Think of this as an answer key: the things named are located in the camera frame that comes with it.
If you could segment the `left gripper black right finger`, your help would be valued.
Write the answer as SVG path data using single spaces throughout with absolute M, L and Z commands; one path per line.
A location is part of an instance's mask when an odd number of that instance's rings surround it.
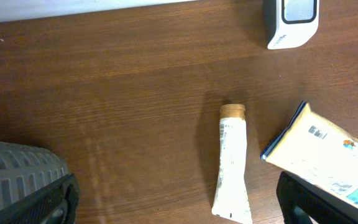
M 276 193 L 285 224 L 358 223 L 358 208 L 290 172 L 281 172 Z

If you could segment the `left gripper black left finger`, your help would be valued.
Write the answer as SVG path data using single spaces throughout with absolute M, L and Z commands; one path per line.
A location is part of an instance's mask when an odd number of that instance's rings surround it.
M 80 188 L 67 174 L 0 210 L 0 224 L 74 224 Z

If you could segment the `yellow snack packet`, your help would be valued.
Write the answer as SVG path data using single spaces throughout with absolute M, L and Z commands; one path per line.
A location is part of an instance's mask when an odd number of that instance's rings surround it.
M 308 102 L 300 103 L 260 157 L 358 208 L 358 139 Z

